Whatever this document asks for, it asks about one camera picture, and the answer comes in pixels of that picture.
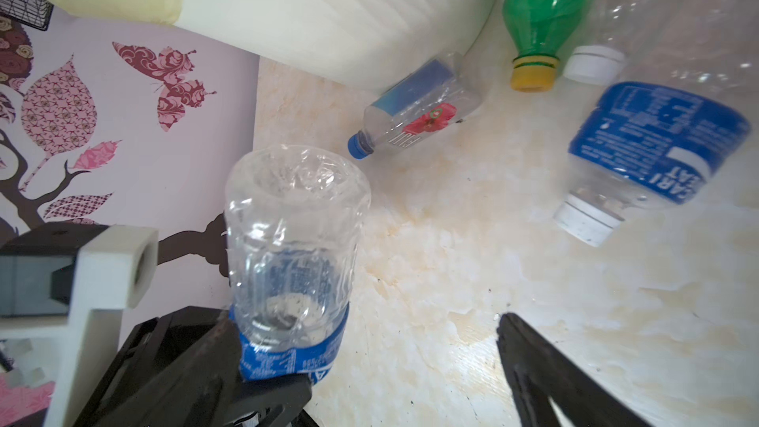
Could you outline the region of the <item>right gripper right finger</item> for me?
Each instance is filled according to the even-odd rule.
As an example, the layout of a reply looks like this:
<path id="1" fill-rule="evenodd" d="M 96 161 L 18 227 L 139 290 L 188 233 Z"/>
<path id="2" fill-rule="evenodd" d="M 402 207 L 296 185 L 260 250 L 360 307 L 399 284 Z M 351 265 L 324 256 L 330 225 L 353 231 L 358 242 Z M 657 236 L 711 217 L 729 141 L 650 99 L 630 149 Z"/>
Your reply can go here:
<path id="1" fill-rule="evenodd" d="M 555 406 L 575 426 L 646 426 L 518 314 L 502 314 L 497 347 L 523 426 L 559 426 Z"/>

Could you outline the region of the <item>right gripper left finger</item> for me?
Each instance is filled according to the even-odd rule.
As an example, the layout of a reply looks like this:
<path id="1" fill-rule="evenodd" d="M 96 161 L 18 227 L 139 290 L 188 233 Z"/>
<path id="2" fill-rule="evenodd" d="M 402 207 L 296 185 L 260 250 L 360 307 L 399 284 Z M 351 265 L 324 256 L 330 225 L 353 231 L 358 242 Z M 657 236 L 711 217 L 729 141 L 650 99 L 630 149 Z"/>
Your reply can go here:
<path id="1" fill-rule="evenodd" d="M 247 382 L 225 310 L 182 308 L 138 324 L 77 426 L 310 426 L 305 375 Z"/>

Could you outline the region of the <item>clear bottle blue label white cap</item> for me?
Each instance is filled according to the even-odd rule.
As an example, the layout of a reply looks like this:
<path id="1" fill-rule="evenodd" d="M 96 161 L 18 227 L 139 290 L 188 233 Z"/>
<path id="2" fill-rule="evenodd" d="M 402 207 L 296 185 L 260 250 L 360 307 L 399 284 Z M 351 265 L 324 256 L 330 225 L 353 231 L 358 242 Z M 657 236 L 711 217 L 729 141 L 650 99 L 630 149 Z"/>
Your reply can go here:
<path id="1" fill-rule="evenodd" d="M 317 147 L 246 154 L 225 185 L 230 317 L 246 381 L 320 382 L 341 347 L 371 205 L 365 174 Z"/>

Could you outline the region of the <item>Pocari blue label bottle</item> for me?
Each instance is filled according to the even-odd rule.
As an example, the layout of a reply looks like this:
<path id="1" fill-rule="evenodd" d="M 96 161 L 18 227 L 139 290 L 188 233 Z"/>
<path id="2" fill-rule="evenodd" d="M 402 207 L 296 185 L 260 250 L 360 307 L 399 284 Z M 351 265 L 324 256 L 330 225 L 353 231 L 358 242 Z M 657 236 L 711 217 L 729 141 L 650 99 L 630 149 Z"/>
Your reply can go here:
<path id="1" fill-rule="evenodd" d="M 692 201 L 747 141 L 738 96 L 756 76 L 746 45 L 659 49 L 628 67 L 569 142 L 576 164 L 553 219 L 598 247 L 632 209 Z"/>

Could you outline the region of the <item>bottle blue red label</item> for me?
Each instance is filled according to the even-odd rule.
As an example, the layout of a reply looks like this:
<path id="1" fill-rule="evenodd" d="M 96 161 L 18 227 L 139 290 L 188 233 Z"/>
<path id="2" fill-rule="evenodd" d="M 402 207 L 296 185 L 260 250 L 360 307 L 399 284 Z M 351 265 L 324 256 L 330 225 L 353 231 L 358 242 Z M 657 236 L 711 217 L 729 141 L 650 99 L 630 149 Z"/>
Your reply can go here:
<path id="1" fill-rule="evenodd" d="M 462 63 L 459 53 L 440 53 L 381 94 L 365 108 L 363 128 L 347 142 L 349 154 L 362 160 L 405 150 L 470 118 L 482 96 Z"/>

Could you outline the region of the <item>green bottle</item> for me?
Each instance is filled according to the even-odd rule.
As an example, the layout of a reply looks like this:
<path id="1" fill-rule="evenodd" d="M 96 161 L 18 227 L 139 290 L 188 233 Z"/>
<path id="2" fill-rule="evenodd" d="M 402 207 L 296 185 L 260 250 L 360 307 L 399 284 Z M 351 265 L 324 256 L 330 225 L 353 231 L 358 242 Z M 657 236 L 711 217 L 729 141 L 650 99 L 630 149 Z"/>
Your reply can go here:
<path id="1" fill-rule="evenodd" d="M 525 93 L 553 88 L 559 51 L 582 22 L 593 0 L 504 0 L 502 18 L 516 47 L 511 88 Z"/>

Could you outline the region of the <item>clear unlabelled bottle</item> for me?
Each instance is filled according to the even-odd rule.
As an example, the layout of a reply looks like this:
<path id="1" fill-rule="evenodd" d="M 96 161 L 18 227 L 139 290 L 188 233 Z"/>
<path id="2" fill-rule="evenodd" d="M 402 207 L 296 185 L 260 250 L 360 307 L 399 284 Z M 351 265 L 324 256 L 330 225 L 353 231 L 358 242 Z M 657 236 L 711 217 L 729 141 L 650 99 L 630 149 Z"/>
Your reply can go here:
<path id="1" fill-rule="evenodd" d="M 607 86 L 659 55 L 693 62 L 725 51 L 757 0 L 595 0 L 565 63 L 565 78 Z"/>

